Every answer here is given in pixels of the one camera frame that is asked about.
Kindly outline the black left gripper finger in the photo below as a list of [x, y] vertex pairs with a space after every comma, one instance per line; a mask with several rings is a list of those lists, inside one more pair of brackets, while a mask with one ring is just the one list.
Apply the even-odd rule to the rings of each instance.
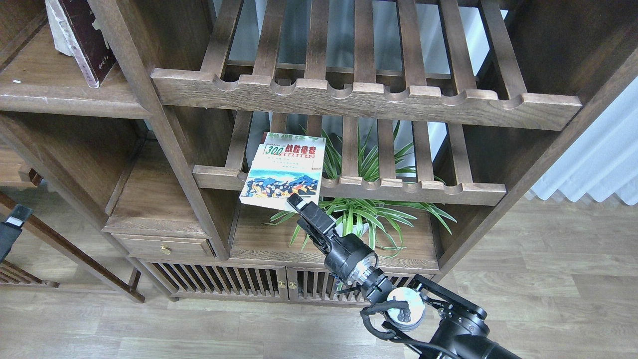
[[32, 215], [30, 207], [17, 204], [6, 220], [0, 223], [0, 261], [3, 262], [10, 253], [13, 244], [22, 232], [22, 227]]

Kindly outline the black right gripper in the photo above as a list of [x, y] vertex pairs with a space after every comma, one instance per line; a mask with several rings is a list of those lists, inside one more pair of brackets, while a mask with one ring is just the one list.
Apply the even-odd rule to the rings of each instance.
[[336, 222], [314, 202], [297, 194], [287, 198], [289, 206], [300, 215], [297, 225], [310, 236], [326, 255], [324, 264], [331, 273], [349, 285], [376, 285], [380, 282], [378, 255], [355, 234], [339, 236]]

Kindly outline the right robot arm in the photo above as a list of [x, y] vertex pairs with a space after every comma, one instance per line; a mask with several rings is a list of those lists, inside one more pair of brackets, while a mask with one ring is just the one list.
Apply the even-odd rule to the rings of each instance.
[[[325, 255], [330, 274], [368, 302], [360, 316], [370, 334], [406, 345], [421, 359], [516, 358], [488, 338], [490, 330], [483, 308], [421, 275], [415, 275], [405, 286], [393, 284], [379, 268], [377, 254], [355, 234], [339, 234], [335, 219], [316, 203], [297, 194], [287, 202], [300, 214], [298, 225]], [[440, 321], [431, 340], [424, 342], [407, 332], [421, 324], [427, 307], [438, 312]]]

